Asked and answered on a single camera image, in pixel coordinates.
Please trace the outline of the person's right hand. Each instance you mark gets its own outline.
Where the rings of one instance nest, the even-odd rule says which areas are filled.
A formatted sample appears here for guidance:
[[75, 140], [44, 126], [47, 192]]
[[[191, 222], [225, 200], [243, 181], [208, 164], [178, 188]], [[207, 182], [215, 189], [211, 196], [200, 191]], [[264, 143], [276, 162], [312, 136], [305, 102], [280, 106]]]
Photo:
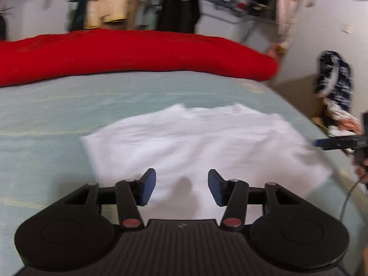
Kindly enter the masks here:
[[365, 170], [365, 167], [367, 166], [367, 160], [365, 160], [364, 164], [358, 164], [357, 162], [354, 162], [355, 166], [355, 173], [358, 176], [359, 180], [363, 184], [367, 184], [368, 181], [368, 175], [367, 171]]

